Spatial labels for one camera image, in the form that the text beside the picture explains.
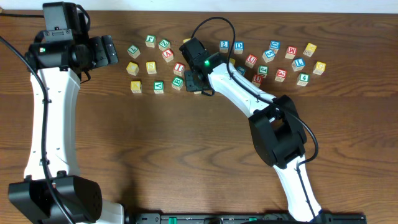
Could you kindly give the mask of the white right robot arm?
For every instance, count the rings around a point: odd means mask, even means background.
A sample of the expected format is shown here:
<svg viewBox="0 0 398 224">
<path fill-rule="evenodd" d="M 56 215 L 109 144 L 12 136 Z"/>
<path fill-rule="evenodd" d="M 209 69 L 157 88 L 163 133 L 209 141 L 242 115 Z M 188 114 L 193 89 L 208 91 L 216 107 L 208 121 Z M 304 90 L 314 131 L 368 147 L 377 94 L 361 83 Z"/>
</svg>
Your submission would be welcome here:
<svg viewBox="0 0 398 224">
<path fill-rule="evenodd" d="M 194 77 L 227 97 L 248 117 L 254 148 L 277 172 L 291 216 L 300 222 L 314 222 L 322 208 L 305 169 L 307 137 L 293 101 L 260 90 L 220 54 L 185 52 L 183 57 Z"/>
</svg>

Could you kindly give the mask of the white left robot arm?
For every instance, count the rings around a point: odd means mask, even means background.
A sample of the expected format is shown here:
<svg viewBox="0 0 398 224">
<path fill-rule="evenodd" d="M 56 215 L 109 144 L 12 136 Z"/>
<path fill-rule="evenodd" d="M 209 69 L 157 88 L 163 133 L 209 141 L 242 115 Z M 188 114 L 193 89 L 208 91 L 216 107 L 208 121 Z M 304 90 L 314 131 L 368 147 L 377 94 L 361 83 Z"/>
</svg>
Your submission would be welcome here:
<svg viewBox="0 0 398 224">
<path fill-rule="evenodd" d="M 81 76 L 118 61 L 112 38 L 46 37 L 21 59 L 34 93 L 32 145 L 23 181 L 9 185 L 9 201 L 32 223 L 128 223 L 121 204 L 80 176 L 75 148 Z"/>
</svg>

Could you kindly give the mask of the red E wooden block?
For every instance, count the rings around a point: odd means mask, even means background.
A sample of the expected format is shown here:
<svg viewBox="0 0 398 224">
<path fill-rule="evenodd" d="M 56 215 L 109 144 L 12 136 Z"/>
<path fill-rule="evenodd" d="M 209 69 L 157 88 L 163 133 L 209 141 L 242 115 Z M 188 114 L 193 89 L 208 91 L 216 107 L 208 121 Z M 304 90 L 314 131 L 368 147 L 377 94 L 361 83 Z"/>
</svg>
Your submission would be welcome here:
<svg viewBox="0 0 398 224">
<path fill-rule="evenodd" d="M 278 68 L 275 75 L 275 81 L 283 82 L 286 79 L 287 71 L 281 68 Z"/>
</svg>

